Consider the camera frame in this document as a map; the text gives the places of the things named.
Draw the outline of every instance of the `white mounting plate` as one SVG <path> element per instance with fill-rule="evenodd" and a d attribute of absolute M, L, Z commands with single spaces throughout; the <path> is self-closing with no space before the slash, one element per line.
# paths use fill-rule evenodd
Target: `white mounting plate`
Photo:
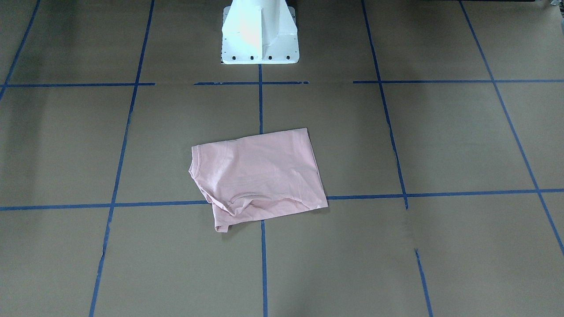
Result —
<path fill-rule="evenodd" d="M 227 18 L 229 9 L 223 9 L 223 23 Z M 288 7 L 294 24 L 296 24 L 296 9 Z M 295 64 L 299 61 L 298 36 L 279 35 L 278 39 L 264 48 L 263 56 L 253 55 L 252 52 L 241 52 L 240 45 L 236 41 L 230 41 L 222 37 L 221 62 L 223 64 Z"/>

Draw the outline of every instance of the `gray floor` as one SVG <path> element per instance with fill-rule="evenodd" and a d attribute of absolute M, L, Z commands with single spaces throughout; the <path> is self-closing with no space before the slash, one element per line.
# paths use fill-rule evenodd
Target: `gray floor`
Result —
<path fill-rule="evenodd" d="M 258 67 L 228 0 L 2 1 L 0 316 L 563 316 L 548 2 L 298 1 Z M 190 147 L 300 127 L 329 208 L 216 233 Z"/>

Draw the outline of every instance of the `white metal bracket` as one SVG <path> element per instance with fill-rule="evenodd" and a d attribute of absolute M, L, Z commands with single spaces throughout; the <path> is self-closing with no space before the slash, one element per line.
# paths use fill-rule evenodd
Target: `white metal bracket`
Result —
<path fill-rule="evenodd" d="M 299 61 L 296 11 L 285 0 L 233 0 L 223 10 L 221 31 L 225 64 Z"/>

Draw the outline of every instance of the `pink cloth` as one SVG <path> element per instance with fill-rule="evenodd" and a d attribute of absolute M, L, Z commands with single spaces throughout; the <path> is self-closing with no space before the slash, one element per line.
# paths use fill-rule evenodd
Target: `pink cloth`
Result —
<path fill-rule="evenodd" d="M 190 175 L 211 203 L 217 232 L 327 207 L 305 128 L 194 146 Z"/>

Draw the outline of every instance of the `folded pink fabric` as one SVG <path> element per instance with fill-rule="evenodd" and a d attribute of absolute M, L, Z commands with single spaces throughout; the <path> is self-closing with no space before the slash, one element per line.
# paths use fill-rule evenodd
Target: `folded pink fabric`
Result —
<path fill-rule="evenodd" d="M 305 128 L 194 146 L 190 175 L 211 203 L 217 232 L 327 207 Z"/>

